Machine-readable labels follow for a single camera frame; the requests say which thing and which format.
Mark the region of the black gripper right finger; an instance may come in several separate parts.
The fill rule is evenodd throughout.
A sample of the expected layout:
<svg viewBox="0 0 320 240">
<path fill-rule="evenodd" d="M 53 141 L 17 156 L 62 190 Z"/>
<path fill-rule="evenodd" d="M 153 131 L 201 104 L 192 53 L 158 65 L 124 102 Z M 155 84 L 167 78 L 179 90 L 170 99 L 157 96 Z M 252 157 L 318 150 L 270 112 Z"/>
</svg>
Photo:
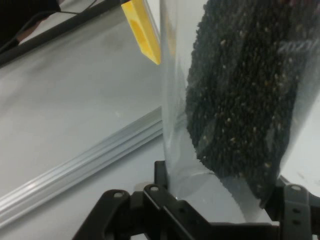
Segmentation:
<svg viewBox="0 0 320 240">
<path fill-rule="evenodd" d="M 279 223 L 278 240 L 320 238 L 320 198 L 302 185 L 281 176 L 260 206 L 272 221 Z"/>
</svg>

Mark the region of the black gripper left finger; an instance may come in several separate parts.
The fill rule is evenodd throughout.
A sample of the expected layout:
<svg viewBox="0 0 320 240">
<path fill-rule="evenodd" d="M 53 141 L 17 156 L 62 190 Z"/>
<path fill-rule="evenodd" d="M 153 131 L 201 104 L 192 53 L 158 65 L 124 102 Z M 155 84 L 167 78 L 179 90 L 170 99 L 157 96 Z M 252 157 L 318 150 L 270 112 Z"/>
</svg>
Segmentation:
<svg viewBox="0 0 320 240">
<path fill-rule="evenodd" d="M 220 226 L 205 220 L 185 200 L 167 190 L 164 161 L 154 163 L 154 183 L 129 194 L 113 189 L 102 194 L 73 239 L 218 240 Z"/>
</svg>

